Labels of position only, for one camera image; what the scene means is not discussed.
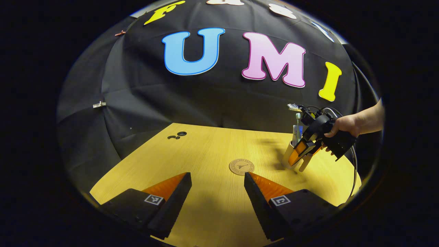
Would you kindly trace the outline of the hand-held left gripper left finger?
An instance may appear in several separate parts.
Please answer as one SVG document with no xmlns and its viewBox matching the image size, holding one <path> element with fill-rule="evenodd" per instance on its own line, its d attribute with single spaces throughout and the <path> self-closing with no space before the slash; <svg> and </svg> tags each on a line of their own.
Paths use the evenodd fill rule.
<svg viewBox="0 0 439 247">
<path fill-rule="evenodd" d="M 167 238 L 191 189 L 185 172 L 144 190 L 126 189 L 100 205 L 100 210 L 147 236 Z"/>
</svg>

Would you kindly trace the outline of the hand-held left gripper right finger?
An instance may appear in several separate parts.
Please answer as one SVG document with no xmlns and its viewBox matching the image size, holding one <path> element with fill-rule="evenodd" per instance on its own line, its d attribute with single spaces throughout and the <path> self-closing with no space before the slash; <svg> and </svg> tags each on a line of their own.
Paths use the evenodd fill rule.
<svg viewBox="0 0 439 247">
<path fill-rule="evenodd" d="M 293 191 L 252 172 L 244 188 L 267 239 L 274 241 L 310 230 L 338 208 L 307 189 Z"/>
</svg>

